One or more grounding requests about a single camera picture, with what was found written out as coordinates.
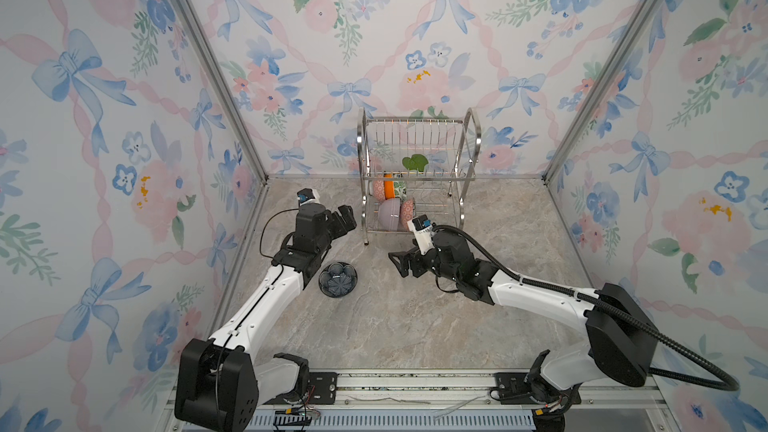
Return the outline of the aluminium corner post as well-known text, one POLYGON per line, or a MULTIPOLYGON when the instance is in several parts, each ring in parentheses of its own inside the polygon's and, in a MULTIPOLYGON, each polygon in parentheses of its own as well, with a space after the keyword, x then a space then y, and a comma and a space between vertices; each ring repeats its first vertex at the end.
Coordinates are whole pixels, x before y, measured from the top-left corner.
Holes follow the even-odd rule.
POLYGON ((234 128, 234 134, 244 149, 246 159, 253 167, 258 181, 262 186, 268 183, 268 175, 258 157, 255 144, 247 129, 247 124, 235 105, 232 93, 225 83, 225 77, 216 60, 214 50, 206 37, 203 24, 195 11, 191 0, 170 0, 180 16, 180 21, 187 31, 191 46, 201 62, 202 69, 208 77, 211 87, 219 99, 224 114, 234 128))
POLYGON ((609 87, 619 75, 625 62, 633 53, 634 48, 645 29, 650 25, 656 11, 664 0, 640 0, 633 9, 624 33, 615 43, 615 47, 609 54, 601 73, 598 75, 594 89, 589 92, 583 105, 577 112, 573 123, 567 129, 563 141, 556 148, 553 159, 545 172, 542 180, 546 186, 554 183, 564 164, 568 154, 575 146, 580 134, 591 120, 594 109, 600 104, 608 93, 609 87))

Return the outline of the stainless steel dish rack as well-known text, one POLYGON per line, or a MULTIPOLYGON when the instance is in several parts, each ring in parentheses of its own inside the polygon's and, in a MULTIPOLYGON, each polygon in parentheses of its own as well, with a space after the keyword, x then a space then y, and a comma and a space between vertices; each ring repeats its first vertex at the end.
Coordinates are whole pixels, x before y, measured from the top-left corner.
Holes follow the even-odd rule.
POLYGON ((482 145, 473 109, 453 117, 433 107, 385 117, 362 108, 355 145, 364 245, 376 234, 407 233, 407 221, 419 215, 465 225, 482 145))

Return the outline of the aluminium corner post right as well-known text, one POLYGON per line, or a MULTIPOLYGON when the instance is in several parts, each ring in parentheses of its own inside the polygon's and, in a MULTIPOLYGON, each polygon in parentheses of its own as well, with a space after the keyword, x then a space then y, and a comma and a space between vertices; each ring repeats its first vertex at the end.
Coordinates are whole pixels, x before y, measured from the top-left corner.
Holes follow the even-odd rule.
POLYGON ((633 9, 624 33, 615 43, 615 47, 609 54, 601 73, 598 75, 594 89, 589 92, 583 105, 577 112, 573 123, 567 129, 563 141, 556 148, 553 159, 545 172, 542 180, 546 186, 554 183, 564 164, 568 154, 575 146, 580 134, 591 120, 594 109, 600 104, 608 93, 609 87, 619 75, 625 62, 633 53, 634 48, 645 29, 650 25, 656 11, 664 0, 640 0, 633 9))

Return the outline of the aluminium corner post left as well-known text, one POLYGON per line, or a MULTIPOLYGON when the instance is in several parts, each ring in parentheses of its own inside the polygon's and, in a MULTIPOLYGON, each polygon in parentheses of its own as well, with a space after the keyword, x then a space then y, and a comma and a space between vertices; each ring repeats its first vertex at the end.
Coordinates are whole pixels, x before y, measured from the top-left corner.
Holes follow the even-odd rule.
POLYGON ((224 114, 234 128, 234 134, 244 149, 246 159, 253 167, 258 181, 262 186, 268 183, 268 175, 258 157, 255 144, 247 129, 247 124, 235 105, 232 93, 225 83, 225 77, 216 60, 214 50, 206 37, 203 24, 195 11, 191 0, 170 0, 180 16, 180 21, 187 31, 191 46, 201 62, 202 69, 208 77, 211 87, 219 99, 224 114))

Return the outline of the lilac bowl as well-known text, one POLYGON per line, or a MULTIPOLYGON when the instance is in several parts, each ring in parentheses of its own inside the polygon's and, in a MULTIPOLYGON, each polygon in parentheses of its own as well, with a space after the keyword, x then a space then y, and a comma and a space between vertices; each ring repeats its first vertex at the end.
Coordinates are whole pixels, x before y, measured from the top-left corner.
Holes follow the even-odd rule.
POLYGON ((378 223, 384 231, 397 232, 400 227, 401 200, 398 197, 386 199, 378 208, 378 223))

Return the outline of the white ventilation grille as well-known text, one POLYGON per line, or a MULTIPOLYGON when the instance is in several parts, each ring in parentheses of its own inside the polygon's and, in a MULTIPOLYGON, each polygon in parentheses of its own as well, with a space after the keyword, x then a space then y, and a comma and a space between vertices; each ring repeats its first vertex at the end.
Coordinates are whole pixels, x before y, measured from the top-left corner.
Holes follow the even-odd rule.
POLYGON ((455 411, 434 415, 427 410, 327 410, 319 418, 291 417, 264 411, 246 431, 536 431, 525 410, 455 411))

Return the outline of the small patterned dish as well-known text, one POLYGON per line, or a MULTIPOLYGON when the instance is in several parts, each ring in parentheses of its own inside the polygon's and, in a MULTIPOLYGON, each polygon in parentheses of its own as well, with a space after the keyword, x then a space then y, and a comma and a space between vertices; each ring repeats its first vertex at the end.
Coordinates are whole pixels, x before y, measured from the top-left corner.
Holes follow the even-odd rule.
POLYGON ((413 199, 406 199, 402 202, 400 207, 400 224, 403 230, 409 231, 409 223, 415 216, 415 201, 413 199))

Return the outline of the dark blue patterned bowl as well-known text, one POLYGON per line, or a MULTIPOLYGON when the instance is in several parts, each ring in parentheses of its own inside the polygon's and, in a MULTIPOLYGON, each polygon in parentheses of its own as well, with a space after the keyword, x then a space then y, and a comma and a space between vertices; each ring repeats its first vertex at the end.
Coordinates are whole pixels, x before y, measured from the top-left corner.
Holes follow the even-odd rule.
POLYGON ((357 286, 358 273, 346 262, 333 262, 320 273, 318 285, 327 297, 341 298, 350 294, 357 286))

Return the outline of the white bowl orange outside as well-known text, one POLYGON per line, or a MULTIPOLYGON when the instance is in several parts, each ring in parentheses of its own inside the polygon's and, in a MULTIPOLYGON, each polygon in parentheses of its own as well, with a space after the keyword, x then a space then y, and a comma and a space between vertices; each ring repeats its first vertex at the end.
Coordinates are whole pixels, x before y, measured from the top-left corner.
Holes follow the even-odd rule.
POLYGON ((390 200, 393 198, 398 197, 398 193, 395 190, 395 181, 393 180, 394 176, 391 173, 385 173, 384 174, 384 196, 386 200, 390 200))

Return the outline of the green leaf shaped dish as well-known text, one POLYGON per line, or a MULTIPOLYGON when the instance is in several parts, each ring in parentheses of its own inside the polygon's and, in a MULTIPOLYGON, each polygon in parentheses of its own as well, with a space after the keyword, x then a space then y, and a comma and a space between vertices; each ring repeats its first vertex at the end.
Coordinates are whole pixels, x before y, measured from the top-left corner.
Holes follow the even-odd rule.
POLYGON ((424 173, 429 165, 429 159, 423 154, 416 153, 403 157, 401 163, 408 172, 424 173))

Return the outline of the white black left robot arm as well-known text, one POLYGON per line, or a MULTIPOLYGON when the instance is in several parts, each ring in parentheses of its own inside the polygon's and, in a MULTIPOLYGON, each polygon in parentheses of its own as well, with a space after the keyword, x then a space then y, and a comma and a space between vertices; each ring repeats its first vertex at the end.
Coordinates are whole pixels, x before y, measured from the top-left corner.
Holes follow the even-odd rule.
POLYGON ((309 394, 306 359, 278 353, 258 364, 267 335, 290 303, 310 284, 334 240, 353 231, 353 209, 332 211, 315 199, 295 211, 295 229, 271 257, 264 280, 245 304, 209 338, 182 351, 176 385, 176 419, 213 431, 243 431, 256 409, 270 401, 298 404, 309 394))

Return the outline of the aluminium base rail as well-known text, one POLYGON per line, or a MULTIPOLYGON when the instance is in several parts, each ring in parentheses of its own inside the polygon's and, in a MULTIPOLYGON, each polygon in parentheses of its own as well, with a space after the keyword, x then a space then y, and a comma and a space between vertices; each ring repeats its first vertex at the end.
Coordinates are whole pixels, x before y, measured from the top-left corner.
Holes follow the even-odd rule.
POLYGON ((337 375, 333 402, 270 403, 258 407, 253 417, 264 411, 319 418, 327 410, 427 410, 434 415, 468 410, 525 410, 532 414, 536 431, 677 431, 680 428, 653 380, 639 389, 608 379, 589 382, 580 387, 563 417, 544 420, 536 415, 535 403, 515 400, 506 404, 492 398, 491 391, 497 383, 509 385, 522 376, 519 370, 319 369, 312 372, 337 375))

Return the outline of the green leaf pattern bowl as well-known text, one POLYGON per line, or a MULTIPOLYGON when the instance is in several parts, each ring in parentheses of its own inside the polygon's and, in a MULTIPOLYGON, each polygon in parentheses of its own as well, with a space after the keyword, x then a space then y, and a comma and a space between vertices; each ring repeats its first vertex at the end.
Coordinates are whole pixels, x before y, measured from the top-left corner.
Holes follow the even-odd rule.
POLYGON ((401 175, 398 175, 393 181, 393 188, 395 196, 401 201, 405 201, 408 198, 407 181, 401 175))

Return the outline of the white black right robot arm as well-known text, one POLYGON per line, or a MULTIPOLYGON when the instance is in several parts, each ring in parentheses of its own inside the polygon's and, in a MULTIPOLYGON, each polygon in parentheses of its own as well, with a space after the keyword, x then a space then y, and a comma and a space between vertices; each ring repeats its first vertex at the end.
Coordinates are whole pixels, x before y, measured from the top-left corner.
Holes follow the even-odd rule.
POLYGON ((657 341, 643 331, 651 320, 619 286, 571 288, 503 268, 489 255, 476 257, 474 241, 456 230, 431 236, 418 232, 411 249, 388 257, 402 277, 427 273, 453 283, 454 292, 492 306, 521 309, 565 325, 582 341, 545 350, 523 378, 497 386, 500 402, 525 399, 545 412, 566 408, 585 383, 610 379, 642 387, 650 374, 657 341))

